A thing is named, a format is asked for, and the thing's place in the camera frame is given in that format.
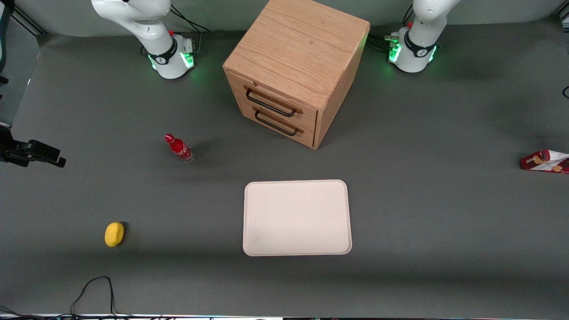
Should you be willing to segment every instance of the red bottle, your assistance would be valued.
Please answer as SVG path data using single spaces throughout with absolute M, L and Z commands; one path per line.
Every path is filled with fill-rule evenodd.
M 170 144 L 170 150 L 172 150 L 172 152 L 175 153 L 180 158 L 180 160 L 184 162 L 190 162 L 193 160 L 194 153 L 188 148 L 184 141 L 176 139 L 170 133 L 164 136 L 164 140 Z

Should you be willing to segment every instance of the drawer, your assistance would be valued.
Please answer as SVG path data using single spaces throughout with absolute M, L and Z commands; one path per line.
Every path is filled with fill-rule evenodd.
M 242 105 L 249 102 L 249 105 L 256 106 L 263 114 L 274 116 L 296 127 L 313 130 L 316 126 L 315 110 L 293 105 L 289 101 L 275 97 L 274 94 L 267 93 L 267 90 L 263 90 L 252 81 L 229 73 L 227 73 L 227 78 L 235 98 L 239 101 L 242 113 L 244 113 Z
M 312 147 L 314 144 L 314 128 L 315 124 L 311 126 L 304 126 L 293 124 L 290 121 L 284 120 L 283 118 L 277 117 L 272 113 L 259 107 L 257 104 L 242 99 L 237 100 L 241 108 L 241 113 L 275 132 L 282 134 L 285 137 L 291 138 L 292 140 L 302 143 L 307 147 Z

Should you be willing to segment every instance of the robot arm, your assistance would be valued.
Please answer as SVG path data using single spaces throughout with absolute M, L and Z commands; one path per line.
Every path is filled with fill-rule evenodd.
M 162 77 L 175 79 L 193 67 L 192 39 L 170 35 L 159 20 L 170 12 L 170 0 L 91 0 L 91 4 L 101 17 L 138 38 Z
M 436 50 L 436 41 L 447 25 L 447 14 L 461 0 L 414 0 L 415 21 L 412 27 L 403 27 L 391 33 L 396 45 L 390 52 L 389 62 L 399 69 L 415 73 L 422 71 Z

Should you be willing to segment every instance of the drawer handle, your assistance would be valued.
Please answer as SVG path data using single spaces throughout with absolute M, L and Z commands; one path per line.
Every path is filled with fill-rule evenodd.
M 247 89 L 247 93 L 245 94 L 245 96 L 247 97 L 247 99 L 251 100 L 252 102 L 254 102 L 254 103 L 256 103 L 256 104 L 258 104 L 258 105 L 260 105 L 260 106 L 264 106 L 265 108 L 267 108 L 267 109 L 269 109 L 269 110 L 272 110 L 272 111 L 274 111 L 274 112 L 280 114 L 281 116 L 285 116 L 285 117 L 290 118 L 290 117 L 292 117 L 292 116 L 296 113 L 296 109 L 293 109 L 292 112 L 290 112 L 290 113 L 286 113 L 286 112 L 280 111 L 279 109 L 277 109 L 277 108 L 275 108 L 275 107 L 273 107 L 273 106 L 271 106 L 271 105 L 268 105 L 268 104 L 264 103 L 264 102 L 261 101 L 261 100 L 257 100 L 257 99 L 255 99 L 254 97 L 251 97 L 250 94 L 251 94 L 251 89 Z
M 263 119 L 259 118 L 259 110 L 255 110 L 255 119 L 259 120 L 260 122 L 266 124 L 267 126 L 269 126 L 269 127 L 271 127 L 271 128 L 274 128 L 274 129 L 276 129 L 276 130 L 279 130 L 280 132 L 286 134 L 287 136 L 291 136 L 291 137 L 292 137 L 292 136 L 296 135 L 297 132 L 298 132 L 298 129 L 294 129 L 294 132 L 288 132 L 288 131 L 286 131 L 286 130 L 284 130 L 284 129 L 282 129 L 282 128 L 279 128 L 279 127 L 275 126 L 274 124 L 272 124 L 272 123 L 270 123 L 270 122 L 268 122 L 268 121 L 266 121 L 266 120 L 263 120 Z

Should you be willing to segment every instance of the wooden cabinet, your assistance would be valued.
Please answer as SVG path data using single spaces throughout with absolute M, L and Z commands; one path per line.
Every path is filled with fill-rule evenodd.
M 317 149 L 356 75 L 369 22 L 270 0 L 223 64 L 241 113 Z

